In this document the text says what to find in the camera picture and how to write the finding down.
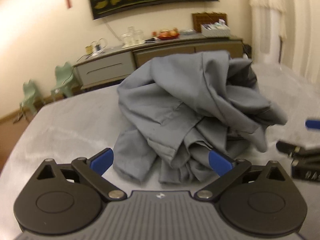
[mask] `white table surface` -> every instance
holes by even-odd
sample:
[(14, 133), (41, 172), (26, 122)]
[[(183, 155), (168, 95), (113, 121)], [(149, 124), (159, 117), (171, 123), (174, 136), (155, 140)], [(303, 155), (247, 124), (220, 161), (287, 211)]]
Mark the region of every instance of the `white table surface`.
[[(255, 65), (254, 70), (261, 93), (277, 102), (289, 115), (289, 121), (285, 126), (268, 128), (269, 150), (266, 153), (251, 148), (243, 157), (255, 165), (265, 165), (268, 160), (276, 159), (290, 173), (291, 160), (277, 152), (276, 141), (285, 139), (310, 147), (320, 145), (320, 132), (308, 131), (304, 126), (307, 117), (320, 117), (320, 91), (286, 67)], [(77, 157), (89, 158), (106, 147), (113, 148), (119, 133), (129, 125), (119, 110), (116, 87), (50, 104), (37, 114), (13, 149), (0, 176), (0, 240), (13, 240), (20, 234), (13, 203), (45, 158), (70, 163)], [(112, 167), (103, 177), (128, 195), (139, 189), (187, 189), (194, 193), (204, 185), (161, 185), (157, 181), (158, 168), (156, 163), (147, 181), (141, 185), (120, 178)], [(320, 184), (299, 180), (295, 183), (308, 204), (308, 215), (300, 232), (307, 240), (319, 240)]]

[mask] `drawer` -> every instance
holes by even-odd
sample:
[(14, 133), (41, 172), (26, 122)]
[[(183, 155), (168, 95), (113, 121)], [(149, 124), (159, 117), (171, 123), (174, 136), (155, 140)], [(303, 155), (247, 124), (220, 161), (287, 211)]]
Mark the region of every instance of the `drawer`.
[(230, 56), (232, 58), (242, 57), (243, 54), (241, 41), (220, 41), (212, 43), (201, 43), (195, 45), (195, 48), (196, 52), (225, 49), (230, 52)]
[(98, 59), (77, 67), (82, 85), (131, 74), (135, 70), (131, 52)]
[(148, 49), (142, 51), (136, 51), (134, 57), (136, 60), (137, 67), (142, 66), (147, 61), (154, 57), (164, 57), (172, 54), (190, 54), (195, 52), (194, 45), (182, 45), (182, 46), (172, 46), (163, 49)]

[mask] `drawer handle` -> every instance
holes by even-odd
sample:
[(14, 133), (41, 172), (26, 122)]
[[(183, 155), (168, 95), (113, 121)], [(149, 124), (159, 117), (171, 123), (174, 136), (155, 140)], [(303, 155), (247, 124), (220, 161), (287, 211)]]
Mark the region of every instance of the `drawer handle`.
[(104, 68), (107, 68), (107, 67), (112, 67), (112, 66), (116, 66), (116, 65), (122, 65), (122, 63), (117, 63), (117, 64), (114, 64), (114, 65), (110, 65), (110, 66), (106, 66), (106, 67), (102, 67), (102, 68), (98, 68), (98, 69), (95, 69), (95, 70), (91, 70), (87, 73), (87, 75), (91, 72), (94, 72), (94, 71), (97, 71), (97, 70), (101, 70), (101, 69), (104, 69)]

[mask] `white storage box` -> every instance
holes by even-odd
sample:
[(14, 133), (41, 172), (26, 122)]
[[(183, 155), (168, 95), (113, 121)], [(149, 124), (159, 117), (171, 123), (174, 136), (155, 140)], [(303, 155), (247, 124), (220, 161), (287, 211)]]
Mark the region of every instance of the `white storage box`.
[(227, 25), (220, 25), (219, 28), (217, 28), (213, 24), (202, 24), (201, 33), (208, 38), (222, 38), (230, 36), (230, 29)]

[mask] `chair backrest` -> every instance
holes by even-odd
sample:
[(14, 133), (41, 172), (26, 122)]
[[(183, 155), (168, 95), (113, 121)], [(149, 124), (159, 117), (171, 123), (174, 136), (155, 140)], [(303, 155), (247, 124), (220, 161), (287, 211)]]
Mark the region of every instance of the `chair backrest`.
[(23, 93), (25, 96), (33, 95), (34, 93), (39, 93), (38, 88), (36, 87), (36, 84), (30, 79), (28, 83), (24, 82), (23, 86)]
[(62, 83), (72, 75), (72, 66), (66, 62), (63, 67), (56, 66), (54, 70), (57, 83)]

